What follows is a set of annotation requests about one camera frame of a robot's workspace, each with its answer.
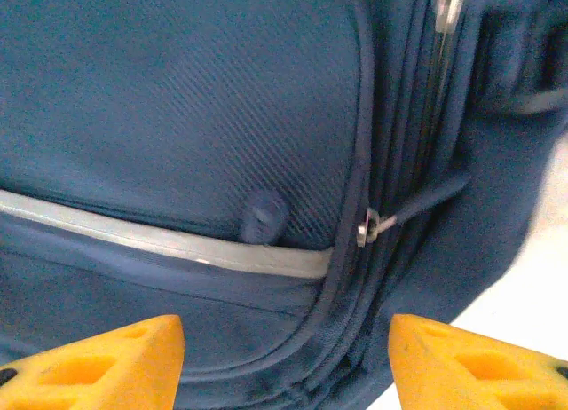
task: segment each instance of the front pocket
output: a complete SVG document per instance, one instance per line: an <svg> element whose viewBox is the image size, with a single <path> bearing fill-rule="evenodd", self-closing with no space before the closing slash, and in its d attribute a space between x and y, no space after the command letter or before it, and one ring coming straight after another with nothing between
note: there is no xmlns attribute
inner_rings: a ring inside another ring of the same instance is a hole
<svg viewBox="0 0 568 410"><path fill-rule="evenodd" d="M219 269L6 215L0 233L2 331L39 349L176 313L185 327L185 373L234 367L286 341L320 287L319 280Z"/></svg>
<svg viewBox="0 0 568 410"><path fill-rule="evenodd" d="M0 0L0 188L223 240L333 245L359 119L349 0Z"/></svg>

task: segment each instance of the hole in yellow plastic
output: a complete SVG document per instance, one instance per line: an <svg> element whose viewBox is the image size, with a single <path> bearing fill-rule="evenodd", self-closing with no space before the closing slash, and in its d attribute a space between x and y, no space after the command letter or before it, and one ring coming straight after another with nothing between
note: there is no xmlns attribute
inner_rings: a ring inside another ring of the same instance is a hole
<svg viewBox="0 0 568 410"><path fill-rule="evenodd" d="M561 410L553 395L526 395L499 397L507 410Z"/></svg>
<svg viewBox="0 0 568 410"><path fill-rule="evenodd" d="M147 328L134 327L134 328L129 329L127 332L124 332L122 337L124 337L126 339L138 339L139 337L142 337L143 335L145 335L147 331L148 331Z"/></svg>
<svg viewBox="0 0 568 410"><path fill-rule="evenodd" d="M424 331L424 333L428 336L432 336L432 337L448 337L449 333L446 332L445 330L441 329L441 328L437 328L437 327L432 327L432 326L424 326L422 328L422 330Z"/></svg>
<svg viewBox="0 0 568 410"><path fill-rule="evenodd" d="M568 367L560 366L556 368L556 371L568 381Z"/></svg>
<svg viewBox="0 0 568 410"><path fill-rule="evenodd" d="M462 354L456 359L480 381L527 379L517 364L498 352Z"/></svg>
<svg viewBox="0 0 568 410"><path fill-rule="evenodd" d="M91 385L98 381L115 362L113 357L108 356L69 359L52 367L43 375L40 383L42 385Z"/></svg>
<svg viewBox="0 0 568 410"><path fill-rule="evenodd" d="M74 403L74 399L22 400L11 403L8 410L68 410Z"/></svg>

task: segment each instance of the white floor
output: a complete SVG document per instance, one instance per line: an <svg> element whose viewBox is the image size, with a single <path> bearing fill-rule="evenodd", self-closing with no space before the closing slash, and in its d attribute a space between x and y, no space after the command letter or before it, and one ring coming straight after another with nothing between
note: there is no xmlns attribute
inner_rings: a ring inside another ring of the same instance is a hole
<svg viewBox="0 0 568 410"><path fill-rule="evenodd" d="M568 136L549 164L532 232L507 274L455 326L568 360ZM391 386L369 410L398 410Z"/></svg>

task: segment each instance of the gray reflective trim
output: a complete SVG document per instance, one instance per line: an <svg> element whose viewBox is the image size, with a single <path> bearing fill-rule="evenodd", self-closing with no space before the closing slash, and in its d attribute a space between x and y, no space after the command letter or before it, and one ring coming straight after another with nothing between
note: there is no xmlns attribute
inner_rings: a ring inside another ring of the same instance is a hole
<svg viewBox="0 0 568 410"><path fill-rule="evenodd" d="M322 278L332 249L322 251L253 246L180 233L72 209L0 190L0 212L93 239L179 257L228 270Z"/></svg>

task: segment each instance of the zipper tab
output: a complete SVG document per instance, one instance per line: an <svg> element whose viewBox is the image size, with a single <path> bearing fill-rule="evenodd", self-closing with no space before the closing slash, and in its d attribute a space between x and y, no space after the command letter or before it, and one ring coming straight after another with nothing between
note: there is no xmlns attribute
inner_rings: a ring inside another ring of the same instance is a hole
<svg viewBox="0 0 568 410"><path fill-rule="evenodd" d="M373 243L380 233L394 225L402 225L407 220L448 201L463 190L468 182L469 173L467 171L454 170L443 181L426 185L390 217L381 217L376 210L367 209L365 221L357 227L357 246L364 248L367 244Z"/></svg>

